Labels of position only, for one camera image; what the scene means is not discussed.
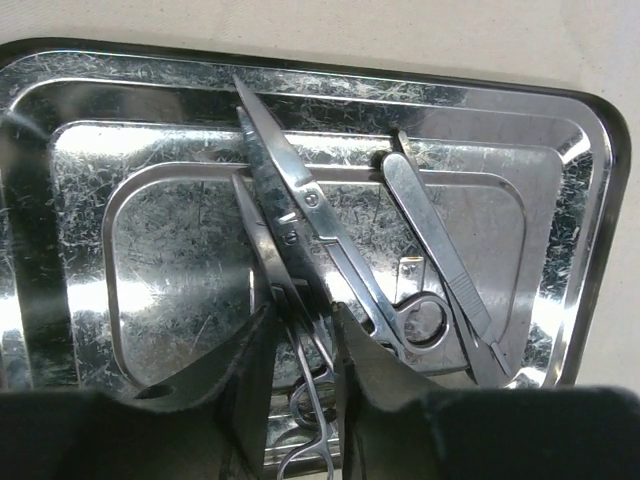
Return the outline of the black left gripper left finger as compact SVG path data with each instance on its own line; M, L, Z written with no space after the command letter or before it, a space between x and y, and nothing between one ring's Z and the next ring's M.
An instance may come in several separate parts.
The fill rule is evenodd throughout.
M223 343L139 392L136 405L163 427L145 440L151 457L137 478L259 478L274 363L275 306L267 302Z

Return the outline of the beige cloth wrap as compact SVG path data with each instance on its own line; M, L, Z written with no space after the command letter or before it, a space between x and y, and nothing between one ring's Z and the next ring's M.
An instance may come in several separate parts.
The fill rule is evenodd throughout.
M567 87L639 134L635 1L5 1L3 42L64 37Z

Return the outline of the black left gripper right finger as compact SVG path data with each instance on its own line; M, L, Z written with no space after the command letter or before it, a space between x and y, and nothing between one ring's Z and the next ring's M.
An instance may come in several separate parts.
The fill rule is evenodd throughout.
M438 479L424 401L430 382L373 340L346 304L332 305L344 479Z

